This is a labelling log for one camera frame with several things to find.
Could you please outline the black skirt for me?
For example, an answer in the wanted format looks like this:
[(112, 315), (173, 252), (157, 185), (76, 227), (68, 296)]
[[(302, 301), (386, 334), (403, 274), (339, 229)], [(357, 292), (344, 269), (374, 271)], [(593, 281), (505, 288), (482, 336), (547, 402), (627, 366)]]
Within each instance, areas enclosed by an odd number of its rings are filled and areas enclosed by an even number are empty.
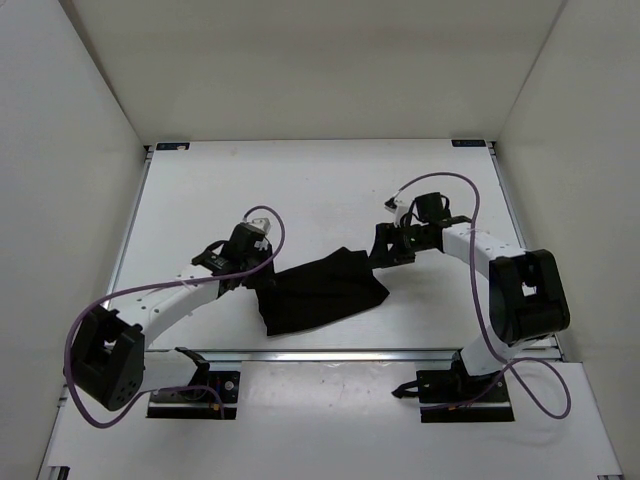
[(255, 292), (269, 337), (323, 327), (376, 308), (389, 296), (366, 252), (345, 247), (276, 273)]

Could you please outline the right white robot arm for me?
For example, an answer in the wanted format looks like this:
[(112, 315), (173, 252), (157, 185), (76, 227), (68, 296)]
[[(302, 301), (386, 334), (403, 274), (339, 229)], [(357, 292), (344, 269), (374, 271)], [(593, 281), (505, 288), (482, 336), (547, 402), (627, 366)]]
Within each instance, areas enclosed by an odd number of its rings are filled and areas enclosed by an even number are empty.
[(533, 343), (565, 330), (570, 313), (553, 254), (510, 245), (452, 215), (449, 199), (424, 194), (407, 204), (385, 202), (394, 215), (375, 227), (369, 263), (374, 269), (411, 264), (416, 254), (437, 250), (470, 267), (472, 278), (488, 281), (488, 318), (478, 339), (463, 348), (462, 366), (448, 376), (449, 391), (471, 400), (484, 388), (484, 376), (501, 370)]

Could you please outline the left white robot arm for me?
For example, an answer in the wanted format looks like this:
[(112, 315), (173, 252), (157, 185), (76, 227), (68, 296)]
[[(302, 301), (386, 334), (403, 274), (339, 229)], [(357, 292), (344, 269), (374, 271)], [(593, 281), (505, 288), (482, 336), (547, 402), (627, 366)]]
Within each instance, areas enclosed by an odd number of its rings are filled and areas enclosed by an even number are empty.
[(177, 388), (203, 395), (209, 365), (186, 347), (153, 351), (151, 344), (179, 321), (271, 269), (273, 250), (266, 218), (244, 220), (231, 237), (196, 255), (168, 288), (137, 292), (130, 304), (93, 307), (70, 349), (76, 387), (108, 411), (126, 407), (140, 392)]

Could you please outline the left blue label sticker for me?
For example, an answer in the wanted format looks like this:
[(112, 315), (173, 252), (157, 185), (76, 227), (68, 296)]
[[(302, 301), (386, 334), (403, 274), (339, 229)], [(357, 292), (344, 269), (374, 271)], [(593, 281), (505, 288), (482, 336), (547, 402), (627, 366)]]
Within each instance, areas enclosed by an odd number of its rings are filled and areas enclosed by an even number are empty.
[(190, 148), (189, 142), (159, 142), (156, 151), (186, 151)]

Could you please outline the blue label sticker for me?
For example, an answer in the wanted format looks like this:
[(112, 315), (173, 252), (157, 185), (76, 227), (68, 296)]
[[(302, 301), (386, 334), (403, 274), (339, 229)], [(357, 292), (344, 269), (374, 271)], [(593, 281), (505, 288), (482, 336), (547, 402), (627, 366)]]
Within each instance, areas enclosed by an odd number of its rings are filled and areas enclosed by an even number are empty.
[(485, 148), (486, 142), (483, 139), (452, 139), (454, 148)]
[(186, 151), (190, 148), (189, 142), (159, 142), (156, 151)]

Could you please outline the right blue label sticker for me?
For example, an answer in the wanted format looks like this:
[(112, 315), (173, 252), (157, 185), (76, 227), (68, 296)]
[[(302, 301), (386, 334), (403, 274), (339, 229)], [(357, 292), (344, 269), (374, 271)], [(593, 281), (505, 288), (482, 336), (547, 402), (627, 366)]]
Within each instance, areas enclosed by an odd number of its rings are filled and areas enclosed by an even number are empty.
[(454, 148), (485, 148), (486, 142), (483, 139), (452, 139)]

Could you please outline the aluminium rail front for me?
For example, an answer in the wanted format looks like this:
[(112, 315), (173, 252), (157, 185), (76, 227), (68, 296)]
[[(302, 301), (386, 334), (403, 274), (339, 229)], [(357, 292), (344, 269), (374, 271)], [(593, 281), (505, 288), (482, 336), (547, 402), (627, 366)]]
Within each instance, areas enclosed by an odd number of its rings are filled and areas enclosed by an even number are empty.
[(213, 362), (448, 362), (454, 350), (202, 350)]

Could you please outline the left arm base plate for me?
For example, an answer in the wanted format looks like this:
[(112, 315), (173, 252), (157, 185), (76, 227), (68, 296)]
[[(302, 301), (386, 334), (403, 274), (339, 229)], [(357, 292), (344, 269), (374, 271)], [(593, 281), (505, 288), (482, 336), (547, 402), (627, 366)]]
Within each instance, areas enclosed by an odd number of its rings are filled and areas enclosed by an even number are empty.
[(154, 420), (235, 420), (241, 364), (212, 363), (205, 389), (158, 391), (150, 395), (146, 417)]

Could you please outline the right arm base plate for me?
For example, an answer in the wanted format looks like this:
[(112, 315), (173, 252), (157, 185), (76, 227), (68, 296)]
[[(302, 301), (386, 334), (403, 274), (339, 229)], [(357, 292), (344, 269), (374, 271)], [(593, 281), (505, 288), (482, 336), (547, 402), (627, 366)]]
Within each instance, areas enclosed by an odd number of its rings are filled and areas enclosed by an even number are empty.
[(416, 398), (423, 424), (508, 423), (515, 420), (506, 381), (499, 372), (470, 376), (460, 359), (448, 369), (422, 369), (392, 391)]

